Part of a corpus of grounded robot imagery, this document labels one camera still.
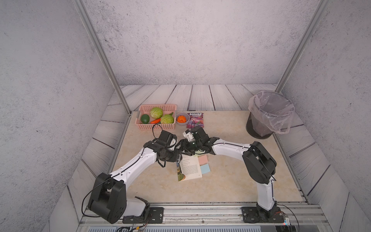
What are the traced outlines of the Animal Farm paperback book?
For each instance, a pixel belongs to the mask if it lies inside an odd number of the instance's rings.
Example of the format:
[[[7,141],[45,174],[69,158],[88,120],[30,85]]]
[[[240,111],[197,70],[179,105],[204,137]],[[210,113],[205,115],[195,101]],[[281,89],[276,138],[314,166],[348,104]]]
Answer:
[[[182,155],[182,160],[176,163],[178,181],[202,178],[202,171],[197,155]]]

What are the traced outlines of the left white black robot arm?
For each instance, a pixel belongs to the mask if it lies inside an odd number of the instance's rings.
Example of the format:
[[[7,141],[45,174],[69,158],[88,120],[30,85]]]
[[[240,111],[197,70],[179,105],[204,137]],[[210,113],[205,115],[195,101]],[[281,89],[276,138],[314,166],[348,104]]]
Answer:
[[[110,174],[97,176],[87,208],[111,224],[124,218],[146,222],[149,219],[150,203],[142,198],[128,199],[127,189],[149,166],[163,161],[180,162],[182,151],[153,141],[147,142],[140,152],[127,164]]]

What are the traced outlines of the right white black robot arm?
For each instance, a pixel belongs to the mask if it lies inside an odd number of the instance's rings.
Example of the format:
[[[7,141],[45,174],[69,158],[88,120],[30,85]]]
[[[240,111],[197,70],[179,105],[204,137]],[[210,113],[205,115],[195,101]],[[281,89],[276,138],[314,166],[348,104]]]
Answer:
[[[257,183],[257,208],[269,212],[276,207],[273,182],[277,163],[261,143],[237,144],[212,137],[204,141],[182,139],[175,148],[181,150],[183,155],[209,153],[243,161],[250,177]]]

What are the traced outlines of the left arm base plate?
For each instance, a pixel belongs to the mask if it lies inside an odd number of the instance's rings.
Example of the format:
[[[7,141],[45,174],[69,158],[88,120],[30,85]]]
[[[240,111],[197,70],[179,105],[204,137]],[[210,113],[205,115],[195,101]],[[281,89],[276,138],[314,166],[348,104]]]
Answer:
[[[162,224],[163,216],[163,207],[150,207],[146,208],[141,216],[127,216],[122,222],[124,224]]]

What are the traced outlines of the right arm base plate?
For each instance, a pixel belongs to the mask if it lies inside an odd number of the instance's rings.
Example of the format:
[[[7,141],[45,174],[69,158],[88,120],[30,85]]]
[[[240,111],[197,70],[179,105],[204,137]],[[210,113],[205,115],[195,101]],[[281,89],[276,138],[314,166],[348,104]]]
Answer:
[[[244,223],[284,223],[286,218],[281,209],[273,206],[271,210],[265,210],[260,206],[242,207]]]

